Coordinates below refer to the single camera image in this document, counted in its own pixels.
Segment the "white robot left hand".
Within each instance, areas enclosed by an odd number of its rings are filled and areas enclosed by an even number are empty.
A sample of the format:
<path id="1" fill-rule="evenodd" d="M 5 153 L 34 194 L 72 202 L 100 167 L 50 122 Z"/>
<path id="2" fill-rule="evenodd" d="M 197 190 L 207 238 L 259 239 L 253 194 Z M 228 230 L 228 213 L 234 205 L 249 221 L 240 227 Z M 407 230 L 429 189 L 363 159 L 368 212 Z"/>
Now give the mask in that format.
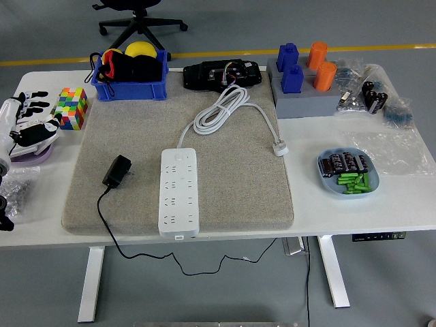
<path id="1" fill-rule="evenodd" d="M 56 139 L 62 114 L 51 112 L 45 119 L 19 123 L 49 107 L 48 102 L 35 102 L 47 96 L 46 91 L 22 92 L 4 101 L 1 107 L 1 162 L 9 165 L 11 158 L 34 153 L 39 155 Z"/>

